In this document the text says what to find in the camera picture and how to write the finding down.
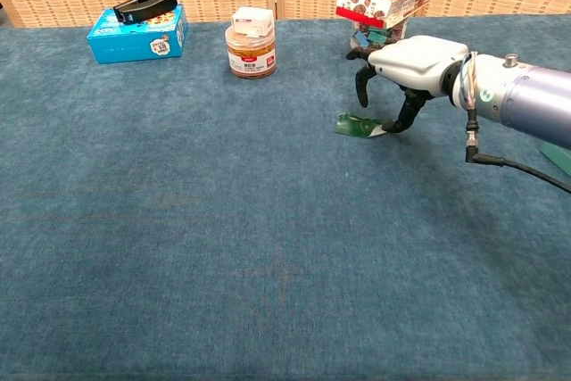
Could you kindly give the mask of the teal speaker package box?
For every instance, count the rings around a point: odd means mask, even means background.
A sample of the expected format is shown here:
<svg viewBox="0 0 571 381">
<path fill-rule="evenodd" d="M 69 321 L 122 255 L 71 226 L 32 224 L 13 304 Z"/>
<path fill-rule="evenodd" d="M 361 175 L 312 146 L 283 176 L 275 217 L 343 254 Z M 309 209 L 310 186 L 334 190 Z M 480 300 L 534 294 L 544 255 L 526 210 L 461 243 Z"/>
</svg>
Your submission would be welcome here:
<svg viewBox="0 0 571 381">
<path fill-rule="evenodd" d="M 540 152 L 560 170 L 571 177 L 571 151 L 544 142 L 540 145 Z"/>
</svg>

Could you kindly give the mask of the blue cookie box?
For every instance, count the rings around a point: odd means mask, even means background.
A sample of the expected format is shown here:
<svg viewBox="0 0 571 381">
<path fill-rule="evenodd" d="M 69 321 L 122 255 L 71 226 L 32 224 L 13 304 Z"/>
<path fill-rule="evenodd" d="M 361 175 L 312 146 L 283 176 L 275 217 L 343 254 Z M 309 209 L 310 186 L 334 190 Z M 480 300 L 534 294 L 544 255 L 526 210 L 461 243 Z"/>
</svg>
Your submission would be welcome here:
<svg viewBox="0 0 571 381">
<path fill-rule="evenodd" d="M 160 16 L 132 25 L 117 20 L 112 9 L 102 12 L 87 35 L 99 64 L 180 57 L 188 32 L 182 4 Z"/>
</svg>

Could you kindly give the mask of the small green white wrapper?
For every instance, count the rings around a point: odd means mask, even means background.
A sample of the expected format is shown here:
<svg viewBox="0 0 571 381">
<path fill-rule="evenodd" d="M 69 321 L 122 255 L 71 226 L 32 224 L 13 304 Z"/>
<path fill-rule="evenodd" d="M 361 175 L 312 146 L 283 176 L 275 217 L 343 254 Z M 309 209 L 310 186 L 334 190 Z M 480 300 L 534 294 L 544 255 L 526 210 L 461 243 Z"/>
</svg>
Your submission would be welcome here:
<svg viewBox="0 0 571 381">
<path fill-rule="evenodd" d="M 340 113 L 335 124 L 335 133 L 349 137 L 371 138 L 386 133 L 379 120 L 361 118 L 351 113 Z"/>
</svg>

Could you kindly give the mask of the black stapler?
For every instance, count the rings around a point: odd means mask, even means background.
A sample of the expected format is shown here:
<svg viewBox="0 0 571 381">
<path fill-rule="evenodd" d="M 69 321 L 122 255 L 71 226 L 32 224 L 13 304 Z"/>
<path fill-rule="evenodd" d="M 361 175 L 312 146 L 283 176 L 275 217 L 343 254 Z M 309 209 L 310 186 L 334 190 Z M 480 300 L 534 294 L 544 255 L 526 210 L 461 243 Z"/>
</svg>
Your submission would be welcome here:
<svg viewBox="0 0 571 381">
<path fill-rule="evenodd" d="M 177 6 L 178 0 L 128 0 L 112 10 L 118 22 L 133 25 L 171 12 Z"/>
</svg>

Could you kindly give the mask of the clear jar with red label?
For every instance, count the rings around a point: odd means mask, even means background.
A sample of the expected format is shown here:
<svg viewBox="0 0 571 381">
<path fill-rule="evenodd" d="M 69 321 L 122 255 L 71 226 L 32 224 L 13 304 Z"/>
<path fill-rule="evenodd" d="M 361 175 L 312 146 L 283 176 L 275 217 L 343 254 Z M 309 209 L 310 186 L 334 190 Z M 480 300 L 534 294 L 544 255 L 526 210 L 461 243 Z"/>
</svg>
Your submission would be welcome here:
<svg viewBox="0 0 571 381">
<path fill-rule="evenodd" d="M 225 31 L 230 71 L 243 79 L 261 79 L 277 69 L 276 34 L 265 36 L 237 33 L 232 26 Z"/>
</svg>

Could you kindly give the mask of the blue carpet table cover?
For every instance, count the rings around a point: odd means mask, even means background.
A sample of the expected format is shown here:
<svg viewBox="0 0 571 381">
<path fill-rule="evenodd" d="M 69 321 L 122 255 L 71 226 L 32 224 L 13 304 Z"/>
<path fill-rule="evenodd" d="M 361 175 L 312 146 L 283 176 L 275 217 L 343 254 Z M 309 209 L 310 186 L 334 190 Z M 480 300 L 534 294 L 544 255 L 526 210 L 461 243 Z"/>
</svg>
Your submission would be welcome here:
<svg viewBox="0 0 571 381">
<path fill-rule="evenodd" d="M 225 24 L 99 65 L 87 29 L 0 28 L 0 381 L 571 381 L 571 195 L 467 164 L 466 114 L 407 131 L 354 90 L 346 21 Z"/>
</svg>

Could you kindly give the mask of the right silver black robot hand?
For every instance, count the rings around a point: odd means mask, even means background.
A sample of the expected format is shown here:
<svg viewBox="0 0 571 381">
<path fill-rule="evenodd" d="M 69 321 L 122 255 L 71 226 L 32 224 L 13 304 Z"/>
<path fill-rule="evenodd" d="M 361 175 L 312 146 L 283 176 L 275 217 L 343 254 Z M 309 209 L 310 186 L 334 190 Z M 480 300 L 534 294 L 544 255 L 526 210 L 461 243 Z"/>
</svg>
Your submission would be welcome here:
<svg viewBox="0 0 571 381">
<path fill-rule="evenodd" d="M 362 59 L 355 87 L 361 106 L 368 105 L 367 84 L 376 76 L 396 84 L 405 101 L 396 120 L 383 123 L 384 133 L 400 133 L 409 128 L 425 103 L 436 97 L 452 97 L 461 61 L 468 54 L 464 44 L 419 35 L 401 39 L 381 48 L 355 46 L 349 60 Z"/>
</svg>

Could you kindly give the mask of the small white box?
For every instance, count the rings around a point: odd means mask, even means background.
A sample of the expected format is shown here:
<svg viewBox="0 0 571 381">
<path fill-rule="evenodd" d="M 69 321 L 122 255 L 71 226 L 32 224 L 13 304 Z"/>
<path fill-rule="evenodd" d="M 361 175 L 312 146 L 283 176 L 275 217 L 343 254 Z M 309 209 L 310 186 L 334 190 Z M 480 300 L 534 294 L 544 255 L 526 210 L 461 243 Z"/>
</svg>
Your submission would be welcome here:
<svg viewBox="0 0 571 381">
<path fill-rule="evenodd" d="M 231 24 L 238 34 L 265 37 L 274 29 L 274 13 L 270 9 L 240 6 L 233 13 Z"/>
</svg>

